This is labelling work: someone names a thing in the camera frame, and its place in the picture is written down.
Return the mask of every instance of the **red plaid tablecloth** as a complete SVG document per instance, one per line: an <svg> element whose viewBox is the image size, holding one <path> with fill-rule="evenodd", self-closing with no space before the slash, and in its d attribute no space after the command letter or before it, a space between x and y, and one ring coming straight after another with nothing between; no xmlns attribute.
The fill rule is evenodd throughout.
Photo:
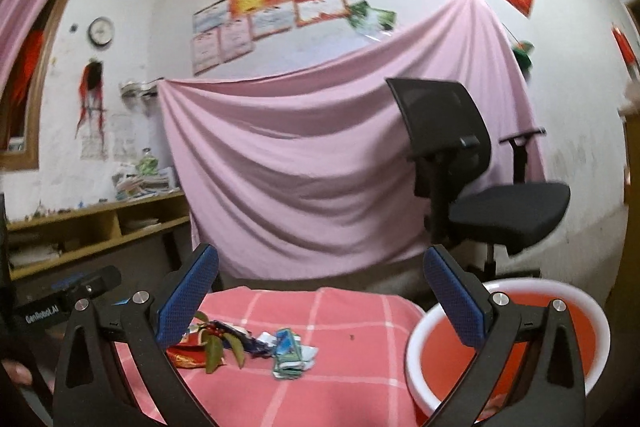
<svg viewBox="0 0 640 427"><path fill-rule="evenodd" d="M316 292L253 291L207 295L210 319L273 333L289 327L302 344L319 347L316 365L299 380L278 381L270 359L247 358L212 375L181 369L189 388L221 427L415 427L418 412L404 379L404 350L422 312L398 296L333 288ZM120 359L141 409L162 421L126 345Z"/></svg>

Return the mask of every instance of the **blue gripper pad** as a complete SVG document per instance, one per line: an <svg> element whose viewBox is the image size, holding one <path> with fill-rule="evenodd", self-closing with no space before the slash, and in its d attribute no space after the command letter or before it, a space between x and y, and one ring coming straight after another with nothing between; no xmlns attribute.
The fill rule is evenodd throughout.
<svg viewBox="0 0 640 427"><path fill-rule="evenodd" d="M197 259L191 261L186 274L183 274L182 269L176 272L178 276L182 276L181 280L177 281L174 291L164 304L160 303L157 311L156 343L163 350L180 342L218 275L219 260L215 248L200 245L194 255L197 255Z"/></svg>
<svg viewBox="0 0 640 427"><path fill-rule="evenodd" d="M476 302L435 248L424 253L422 266L429 286L460 341L465 346L480 349L485 339L484 318Z"/></svg>

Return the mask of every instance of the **plastic basin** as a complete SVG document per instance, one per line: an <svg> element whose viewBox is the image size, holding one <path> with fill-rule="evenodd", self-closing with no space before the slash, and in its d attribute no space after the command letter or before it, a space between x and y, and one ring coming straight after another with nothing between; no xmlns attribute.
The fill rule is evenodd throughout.
<svg viewBox="0 0 640 427"><path fill-rule="evenodd" d="M589 394L607 362L610 332L607 317L593 298L568 284L547 279L501 279L485 283L490 293L506 293L517 304L547 306L559 298L574 321ZM525 343L512 350L492 399L507 393L524 354ZM420 409L430 416L449 394L473 358L463 346L442 307L434 306L415 327L406 351L406 381Z"/></svg>

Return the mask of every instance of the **black mesh chair back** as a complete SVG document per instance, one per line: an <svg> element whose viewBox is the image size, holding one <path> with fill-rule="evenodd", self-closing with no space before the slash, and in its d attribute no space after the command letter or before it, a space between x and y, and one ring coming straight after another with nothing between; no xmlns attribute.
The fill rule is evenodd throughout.
<svg viewBox="0 0 640 427"><path fill-rule="evenodd" d="M491 139L471 95L458 82L388 78L404 119L414 153L439 150L462 137L476 136L480 145L461 151L449 169L450 201L489 167ZM415 195L430 197L428 163L416 161Z"/></svg>

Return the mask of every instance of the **wooden shelf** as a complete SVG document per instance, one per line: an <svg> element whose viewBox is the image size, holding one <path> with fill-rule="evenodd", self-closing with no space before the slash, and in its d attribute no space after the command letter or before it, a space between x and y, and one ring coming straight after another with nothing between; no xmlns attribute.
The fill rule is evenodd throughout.
<svg viewBox="0 0 640 427"><path fill-rule="evenodd" d="M93 216L109 210L120 210L121 208L129 208L130 206L137 206L139 204L154 203L155 201L170 200L172 198L184 198L184 192L176 190L170 194L159 194L158 196L148 196L145 198L137 198L132 201L115 201L113 203L93 204L87 208L80 208L78 210L72 210L65 214L52 214L51 216L35 217L28 221L13 221L7 225L9 232L17 232L18 230L32 229L34 227L40 227L42 225L49 225L50 223L58 223L60 221L66 221L68 219L76 219L77 217Z"/></svg>
<svg viewBox="0 0 640 427"><path fill-rule="evenodd" d="M150 217L159 219L158 224L132 232L122 230L122 224L126 224L128 220ZM40 243L64 243L71 239L79 243L77 248L61 253L58 258L12 270L11 279L30 277L84 257L116 250L144 237L166 233L189 220L189 206L184 193L179 191L134 201L98 204L66 214L10 223L10 237L12 233L35 232Z"/></svg>

